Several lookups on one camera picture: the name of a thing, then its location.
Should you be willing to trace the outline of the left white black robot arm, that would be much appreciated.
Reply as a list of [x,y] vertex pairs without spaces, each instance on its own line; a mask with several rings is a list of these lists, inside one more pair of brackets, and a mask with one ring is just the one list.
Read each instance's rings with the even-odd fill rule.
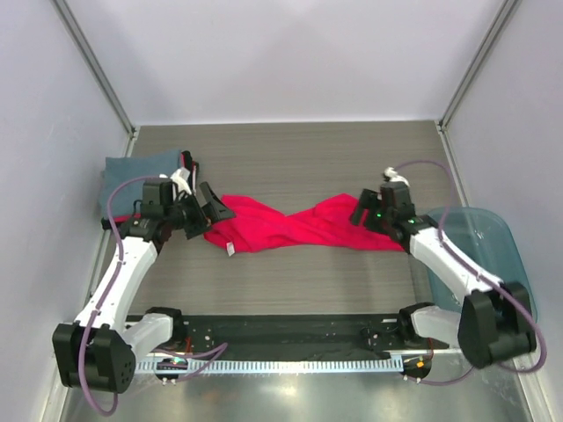
[[172,232],[192,239],[234,212],[201,183],[200,204],[179,169],[170,177],[140,177],[139,214],[110,224],[116,251],[91,299],[71,323],[58,324],[52,336],[62,385],[121,394],[133,380],[137,361],[160,346],[179,350],[187,339],[180,310],[153,307],[132,326],[128,312],[138,288]]

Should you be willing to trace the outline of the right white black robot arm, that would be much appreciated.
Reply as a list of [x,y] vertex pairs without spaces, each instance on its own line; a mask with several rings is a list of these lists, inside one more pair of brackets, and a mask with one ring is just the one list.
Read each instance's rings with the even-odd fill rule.
[[442,222],[417,214],[404,181],[391,178],[376,191],[362,190],[350,221],[388,236],[434,273],[461,305],[458,312],[431,303],[407,309],[406,320],[396,327],[402,345],[413,348],[434,338],[460,348],[475,368],[534,352],[543,365],[545,339],[528,289],[476,264],[447,237]]

